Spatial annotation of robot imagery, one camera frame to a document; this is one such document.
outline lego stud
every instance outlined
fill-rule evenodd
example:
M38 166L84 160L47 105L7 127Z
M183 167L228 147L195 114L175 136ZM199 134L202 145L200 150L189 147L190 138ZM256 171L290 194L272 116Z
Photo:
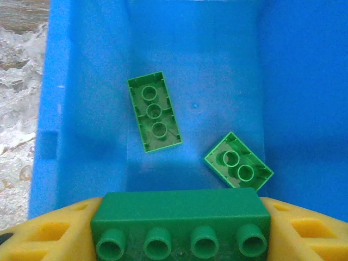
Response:
M209 226L195 228L191 234L192 253L201 259L208 259L216 255L219 243L215 231Z
M235 234L235 239L239 251L246 257L259 257L267 249L267 240L260 228L254 224L241 226Z
M237 170L237 176L241 181L248 182L254 178L255 172L249 165L242 165Z
M152 133L157 139L164 139L167 135L167 126L162 122L156 122L152 125Z
M144 242L144 252L152 260L162 260L169 256L171 246L171 235L162 227L155 227L147 232Z
M156 120L161 117L162 115L162 108L160 105L156 103L152 103L146 108L146 115L151 120Z
M141 97L147 104L155 102L157 100L157 90L155 87L148 85L141 91Z
M223 151L217 155L217 162L227 167L236 167L240 157L236 151Z
M126 235L118 229L106 230L100 237L96 252L104 261L117 261L125 252Z

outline rectangular hole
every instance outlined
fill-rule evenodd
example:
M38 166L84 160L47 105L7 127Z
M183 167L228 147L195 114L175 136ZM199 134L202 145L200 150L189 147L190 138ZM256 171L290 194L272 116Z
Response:
M9 261L41 261L47 254L47 251L30 251L10 254Z
M164 79L162 79L159 84L158 87L161 88L163 95L165 95L167 98L169 98L169 94L168 94L168 89L167 89L167 85L165 84Z
M69 227L69 223L63 222L43 223L28 241L58 241Z
M128 81L128 85L129 85L130 88L136 88L136 87L138 87L138 85L136 84L135 79L129 80L129 81Z
M251 153L250 153L249 151L247 151L247 150L244 151L244 154L246 154L246 155L250 154L250 155L249 155L249 159L250 159L251 161L253 161L254 163L257 164L257 166L256 166L257 169L264 169L264 168L265 168L265 166L263 166L263 165L259 162L259 160L257 159L257 157L256 157L255 155L251 154Z
M135 80L136 84L138 86L143 86L143 85L146 85L146 84L150 84L150 83L153 83L155 81L155 78L154 78L154 75L153 74L149 74L149 75L146 75L146 76L141 76L140 78L137 78Z
M168 107L168 108L164 108L163 109L163 114L167 115L173 115L173 109L171 107Z
M324 261L347 261L348 246L312 246Z
M238 139L235 139L232 142L229 142L229 145L235 150L237 151L239 154L242 155L251 155L251 152L245 147L245 145Z
M331 229L316 219L299 219L291 222L293 228L303 238L336 238Z
M140 110L139 110L138 106L134 106L134 108L135 108L135 113L139 116L140 115Z
M72 210L84 210L88 204L80 204L72 208Z
M265 169L264 167L263 169L257 167L257 177L260 179L268 179L271 173L272 172L270 172L268 169Z
M171 108L169 97L167 97L167 106L168 106L168 108Z
M130 87L130 93L132 94L132 96L135 96L135 91L134 91L134 89L133 89L133 87Z
M258 179L260 182L262 182L262 181L265 181L267 179L267 177L260 175L260 176L257 176L256 179Z
M57 157L58 132L38 131L36 152L41 159L55 159Z
M290 211L290 208L282 204L274 204L273 206L279 211Z
M158 82L163 79L163 74L161 72L155 73L154 74L155 81Z
M227 141L228 142L233 142L233 141L235 141L237 138L232 134L232 133L230 133L228 136L227 136Z
M140 128L140 134L142 136L144 143L150 143L150 141L147 140L146 129L143 127L142 124L139 124L139 128Z

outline dark green lego brick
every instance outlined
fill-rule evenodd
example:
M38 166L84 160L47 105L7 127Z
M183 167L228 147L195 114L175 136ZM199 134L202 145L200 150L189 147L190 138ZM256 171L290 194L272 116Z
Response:
M127 82L145 152L182 143L163 73Z
M252 187L258 191L274 174L233 132L204 159L233 188Z
M267 258L271 217L252 188L108 193L91 221L98 260Z

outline plastic toy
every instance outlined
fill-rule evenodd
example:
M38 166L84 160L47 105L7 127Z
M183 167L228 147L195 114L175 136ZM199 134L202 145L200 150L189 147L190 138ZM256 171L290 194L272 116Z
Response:
M204 159L233 188L252 187L258 191L274 174L233 132Z
M182 143L163 73L127 82L145 152Z
M257 261L266 260L270 220L251 188L115 192L105 196L91 228L105 261Z
M96 261L90 221L101 201L82 201L0 232L0 260Z
M271 215L267 261L348 260L348 223L271 198L261 200ZM96 261L90 222L101 202L102 198L92 198L0 232L0 260ZM231 201L220 199L217 204L222 205L222 202L229 204ZM214 206L205 206L205 209L213 212ZM220 260L232 259L227 255Z
M272 216L268 261L348 260L348 223L271 198L261 200Z

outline blue container wall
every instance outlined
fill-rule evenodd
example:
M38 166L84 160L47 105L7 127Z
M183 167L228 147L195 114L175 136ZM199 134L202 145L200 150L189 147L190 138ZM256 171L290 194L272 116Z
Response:
M347 1L268 1L259 32L269 197L345 221L347 12Z
M233 131L275 171L260 195L347 220L343 10L53 0L29 217L109 191L225 188L203 157ZM126 80L155 71L183 144L145 154Z

